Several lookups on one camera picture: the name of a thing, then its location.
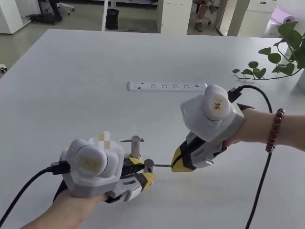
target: cable plug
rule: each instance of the cable plug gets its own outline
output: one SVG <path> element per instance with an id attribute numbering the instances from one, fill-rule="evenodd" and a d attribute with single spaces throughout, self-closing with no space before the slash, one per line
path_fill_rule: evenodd
<path id="1" fill-rule="evenodd" d="M 53 162 L 48 168 L 53 175 L 65 174 L 70 172 L 70 165 L 67 161 Z"/>
<path id="2" fill-rule="evenodd" d="M 228 99 L 231 103 L 235 102 L 236 99 L 238 99 L 242 93 L 242 87 L 238 88 L 232 88 L 230 91 L 228 91 Z"/>

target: person's shoe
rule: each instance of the person's shoe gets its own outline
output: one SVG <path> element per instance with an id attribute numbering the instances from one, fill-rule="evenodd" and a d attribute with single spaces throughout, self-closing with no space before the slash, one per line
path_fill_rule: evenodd
<path id="1" fill-rule="evenodd" d="M 195 29 L 198 31 L 198 32 L 202 32 L 202 22 L 197 22 L 195 24 Z"/>

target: power cord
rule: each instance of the power cord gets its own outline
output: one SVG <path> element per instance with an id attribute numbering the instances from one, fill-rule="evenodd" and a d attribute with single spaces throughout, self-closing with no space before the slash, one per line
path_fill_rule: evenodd
<path id="1" fill-rule="evenodd" d="M 70 172 L 70 165 L 68 164 L 67 161 L 59 161 L 59 162 L 55 162 L 52 163 L 50 167 L 47 167 L 45 169 L 43 169 L 42 171 L 40 171 L 39 173 L 37 173 L 35 176 L 33 176 L 24 186 L 23 188 L 20 190 L 20 192 L 17 194 L 17 196 L 15 197 L 15 199 L 12 201 L 12 203 L 10 204 L 9 208 L 6 210 L 6 212 L 4 213 L 3 217 L 0 220 L 0 228 L 2 227 L 4 221 L 6 220 L 6 218 L 9 216 L 10 212 L 13 210 L 14 206 L 16 205 L 16 203 L 18 202 L 18 200 L 20 199 L 20 197 L 22 196 L 22 194 L 24 193 L 24 191 L 31 185 L 31 183 L 33 183 L 38 177 L 40 177 L 41 175 L 45 174 L 45 173 L 53 173 L 53 175 L 58 175 L 58 174 L 65 174 L 65 173 L 69 173 Z"/>
<path id="2" fill-rule="evenodd" d="M 240 86 L 238 88 L 233 88 L 232 90 L 230 90 L 228 92 L 229 100 L 230 101 L 231 100 L 235 101 L 239 96 L 241 96 L 241 91 L 244 88 L 254 89 L 254 90 L 258 91 L 260 94 L 262 94 L 262 96 L 264 97 L 264 99 L 266 100 L 266 103 L 268 105 L 269 112 L 270 113 L 273 112 L 271 104 L 270 104 L 270 101 L 269 101 L 267 95 L 261 89 L 259 89 L 258 87 L 252 86 L 252 85 L 243 85 L 243 86 Z M 252 210 L 251 210 L 251 213 L 250 213 L 250 216 L 249 216 L 249 219 L 247 221 L 245 229 L 249 229 L 250 228 L 250 225 L 251 225 L 251 222 L 252 222 L 252 219 L 253 219 L 256 207 L 257 207 L 258 199 L 259 199 L 259 196 L 260 196 L 261 191 L 262 191 L 262 187 L 263 187 L 263 183 L 264 183 L 264 180 L 265 180 L 265 177 L 266 177 L 266 173 L 267 173 L 270 161 L 271 161 L 271 156 L 272 156 L 272 153 L 269 153 L 268 157 L 267 157 L 267 160 L 266 160 L 266 164 L 265 164 L 264 170 L 263 170 L 263 174 L 262 174 L 261 180 L 260 180 L 258 188 L 257 188 L 257 192 L 256 192 L 256 195 L 255 195 L 255 199 L 254 199 L 254 203 L 253 203 L 253 206 L 252 206 Z"/>

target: black cable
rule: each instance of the black cable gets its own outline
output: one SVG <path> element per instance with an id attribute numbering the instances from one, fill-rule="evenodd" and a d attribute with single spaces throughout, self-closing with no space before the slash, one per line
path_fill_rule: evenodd
<path id="1" fill-rule="evenodd" d="M 3 217 L 0 220 L 0 228 L 2 227 L 4 221 L 6 220 L 6 218 L 9 216 L 10 212 L 13 210 L 14 206 L 16 205 L 17 201 L 19 200 L 19 198 L 22 196 L 22 194 L 24 193 L 24 191 L 30 186 L 31 183 L 33 183 L 34 180 L 36 180 L 38 177 L 40 177 L 41 175 L 45 174 L 45 173 L 49 173 L 51 172 L 51 167 L 45 168 L 44 170 L 40 171 L 39 173 L 37 173 L 35 176 L 33 176 L 24 186 L 23 188 L 20 190 L 20 192 L 17 194 L 17 196 L 15 197 L 15 199 L 12 201 L 12 203 L 10 204 L 9 208 L 6 210 L 6 212 L 4 213 Z"/>
<path id="2" fill-rule="evenodd" d="M 241 92 L 244 88 L 251 88 L 251 89 L 257 90 L 260 94 L 262 94 L 262 96 L 264 97 L 264 99 L 267 102 L 269 112 L 270 113 L 273 112 L 271 104 L 270 104 L 270 101 L 269 101 L 267 95 L 261 89 L 259 89 L 258 87 L 252 86 L 252 85 L 243 85 L 243 86 L 238 87 L 236 90 L 238 92 Z M 263 183 L 264 183 L 264 180 L 265 180 L 265 177 L 266 177 L 266 173 L 267 173 L 270 161 L 271 161 L 271 156 L 272 156 L 272 153 L 269 153 L 268 154 L 268 158 L 266 160 L 266 164 L 265 164 L 264 170 L 263 170 L 263 174 L 262 174 L 261 180 L 260 180 L 258 188 L 257 188 L 257 192 L 256 192 L 256 195 L 255 195 L 253 207 L 252 207 L 252 210 L 251 210 L 251 213 L 250 213 L 250 216 L 249 216 L 249 219 L 247 221 L 247 225 L 246 225 L 245 229 L 249 229 L 250 228 L 250 225 L 251 225 L 251 222 L 252 222 L 252 219 L 253 219 L 256 207 L 257 207 L 258 199 L 259 199 L 259 196 L 260 196 L 261 191 L 262 191 L 262 187 L 263 187 Z"/>
<path id="3" fill-rule="evenodd" d="M 55 162 L 52 163 L 50 167 L 47 167 L 45 169 L 43 169 L 42 171 L 40 171 L 39 173 L 37 173 L 35 176 L 33 176 L 24 186 L 23 188 L 20 190 L 20 192 L 17 194 L 17 196 L 15 197 L 15 199 L 12 201 L 12 203 L 10 204 L 9 208 L 6 210 L 6 212 L 4 213 L 3 217 L 0 220 L 0 228 L 2 227 L 4 221 L 6 220 L 6 218 L 9 216 L 10 212 L 13 210 L 14 206 L 16 205 L 16 203 L 18 202 L 18 200 L 20 199 L 20 197 L 22 196 L 22 194 L 24 193 L 24 191 L 31 185 L 31 183 L 33 183 L 38 177 L 40 177 L 41 175 L 45 174 L 45 173 L 50 173 L 52 172 L 53 175 L 57 175 L 57 174 L 64 174 L 64 173 L 68 173 L 70 171 L 70 165 L 68 164 L 67 161 L 59 161 L 59 162 Z"/>

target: green plant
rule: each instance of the green plant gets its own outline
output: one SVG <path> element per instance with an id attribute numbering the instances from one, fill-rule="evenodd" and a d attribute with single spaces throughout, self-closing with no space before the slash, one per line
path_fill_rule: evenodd
<path id="1" fill-rule="evenodd" d="M 273 80 L 281 79 L 297 74 L 299 71 L 305 68 L 305 33 L 303 36 L 295 30 L 297 21 L 291 21 L 281 25 L 278 28 L 279 33 L 282 35 L 281 41 L 275 43 L 273 46 L 277 48 L 278 53 L 272 52 L 272 48 L 264 48 L 258 53 L 267 55 L 268 60 L 271 63 L 276 64 L 272 73 L 283 73 L 284 76 L 278 77 L 275 75 L 274 78 L 264 78 L 266 69 L 259 69 L 259 63 L 256 61 L 249 62 L 249 68 L 244 69 L 242 72 L 239 69 L 234 69 L 233 73 L 238 79 L 252 79 L 252 80 Z M 291 57 L 288 59 L 279 49 L 281 43 L 286 43 L 291 51 Z M 287 64 L 280 64 L 282 57 L 287 60 Z M 240 72 L 243 77 L 239 77 L 237 74 Z"/>

